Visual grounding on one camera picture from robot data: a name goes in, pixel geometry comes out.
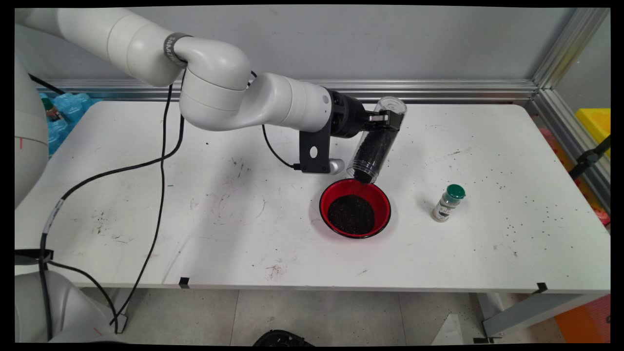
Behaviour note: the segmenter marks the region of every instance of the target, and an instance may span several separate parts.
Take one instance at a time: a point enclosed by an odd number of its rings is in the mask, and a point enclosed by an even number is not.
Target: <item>orange object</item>
[[[555,316],[568,343],[611,343],[611,295]]]

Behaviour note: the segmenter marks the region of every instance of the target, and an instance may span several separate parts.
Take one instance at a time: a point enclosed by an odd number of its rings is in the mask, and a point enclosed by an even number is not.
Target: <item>table leg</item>
[[[501,337],[517,329],[528,328],[543,320],[574,309],[594,301],[603,295],[580,294],[533,294],[525,300],[497,311],[496,307],[489,306],[495,298],[479,294],[479,302],[484,310],[483,328],[487,337]]]

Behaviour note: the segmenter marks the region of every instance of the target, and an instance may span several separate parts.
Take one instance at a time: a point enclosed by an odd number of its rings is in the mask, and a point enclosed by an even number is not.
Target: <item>black tape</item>
[[[545,292],[546,290],[548,290],[546,283],[537,283],[537,290],[534,291],[533,294],[541,294],[542,292]]]
[[[15,265],[34,265],[39,263],[39,255],[41,251],[39,249],[16,249],[15,250]],[[43,262],[46,264],[54,259],[54,251],[46,249],[46,255]]]
[[[183,288],[183,289],[189,289],[188,288],[188,278],[186,277],[180,277],[180,282],[178,283],[178,285]]]
[[[475,344],[493,344],[494,338],[472,338]]]

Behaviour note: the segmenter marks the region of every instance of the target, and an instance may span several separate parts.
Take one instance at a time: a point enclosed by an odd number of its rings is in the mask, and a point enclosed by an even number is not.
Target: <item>white table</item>
[[[38,247],[47,216],[71,186],[159,157],[163,107],[91,107],[16,209],[16,248]],[[168,151],[179,115],[173,103]],[[298,162],[298,132],[267,126],[267,134],[282,158]],[[348,162],[358,139],[332,138],[330,157]],[[208,132],[186,122],[180,150],[165,161],[160,234],[139,287],[179,288],[187,277],[191,288],[527,293],[544,282],[548,290],[526,301],[565,297],[538,308],[551,312],[609,293],[610,236],[521,107],[408,105],[386,165],[376,184],[389,197],[391,221],[374,237],[349,239],[327,228],[318,210],[322,191],[344,171],[285,167],[259,126]],[[75,192],[48,237],[55,260],[105,287],[131,287],[154,235],[158,168],[111,175]],[[467,197],[446,223],[435,222],[429,213],[451,183]],[[506,310],[491,320],[517,326],[534,315]],[[490,336],[509,329],[487,323]]]

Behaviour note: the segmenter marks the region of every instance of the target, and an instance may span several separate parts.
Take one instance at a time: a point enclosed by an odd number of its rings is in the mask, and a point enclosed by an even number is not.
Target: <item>black seeds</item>
[[[329,205],[328,219],[349,234],[366,234],[375,225],[375,212],[368,201],[357,195],[338,197]]]

